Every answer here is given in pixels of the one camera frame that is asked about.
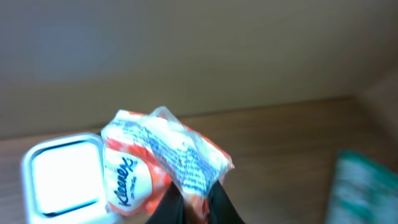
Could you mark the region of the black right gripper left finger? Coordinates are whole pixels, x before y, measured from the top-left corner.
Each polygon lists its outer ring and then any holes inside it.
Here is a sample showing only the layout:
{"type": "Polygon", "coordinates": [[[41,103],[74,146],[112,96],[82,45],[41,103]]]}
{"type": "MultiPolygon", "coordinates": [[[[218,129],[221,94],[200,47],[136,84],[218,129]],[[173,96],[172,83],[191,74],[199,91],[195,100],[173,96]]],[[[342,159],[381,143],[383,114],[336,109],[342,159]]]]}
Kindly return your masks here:
{"type": "Polygon", "coordinates": [[[173,182],[145,224],[184,224],[183,197],[173,182]]]}

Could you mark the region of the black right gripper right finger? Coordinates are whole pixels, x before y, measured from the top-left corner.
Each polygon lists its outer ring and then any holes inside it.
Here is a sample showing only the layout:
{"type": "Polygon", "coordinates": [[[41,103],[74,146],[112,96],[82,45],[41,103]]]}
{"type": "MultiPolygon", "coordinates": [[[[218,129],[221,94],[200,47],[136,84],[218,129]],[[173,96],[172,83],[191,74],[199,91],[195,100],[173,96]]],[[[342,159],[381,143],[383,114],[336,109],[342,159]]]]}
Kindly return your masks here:
{"type": "Polygon", "coordinates": [[[219,181],[210,190],[208,204],[209,224],[245,224],[219,181]]]}

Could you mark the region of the red tissue pack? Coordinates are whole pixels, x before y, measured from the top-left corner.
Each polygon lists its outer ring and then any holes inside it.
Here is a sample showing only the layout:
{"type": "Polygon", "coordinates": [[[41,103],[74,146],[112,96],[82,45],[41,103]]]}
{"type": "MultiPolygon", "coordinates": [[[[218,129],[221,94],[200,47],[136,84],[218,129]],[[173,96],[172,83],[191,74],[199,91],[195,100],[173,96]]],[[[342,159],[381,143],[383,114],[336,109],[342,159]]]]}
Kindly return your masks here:
{"type": "Polygon", "coordinates": [[[208,223],[209,193],[234,169],[232,158],[164,106],[151,114],[119,110],[101,131],[106,198],[123,216],[154,214],[170,184],[193,223],[208,223]]]}

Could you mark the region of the teal white pack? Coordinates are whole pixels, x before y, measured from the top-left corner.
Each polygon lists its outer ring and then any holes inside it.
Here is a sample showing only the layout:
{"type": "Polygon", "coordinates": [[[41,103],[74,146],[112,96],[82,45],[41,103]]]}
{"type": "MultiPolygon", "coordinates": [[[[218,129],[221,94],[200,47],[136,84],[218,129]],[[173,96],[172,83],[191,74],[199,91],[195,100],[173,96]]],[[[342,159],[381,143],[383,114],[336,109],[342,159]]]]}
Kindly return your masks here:
{"type": "Polygon", "coordinates": [[[340,153],[326,224],[397,224],[397,174],[353,151],[340,153]]]}

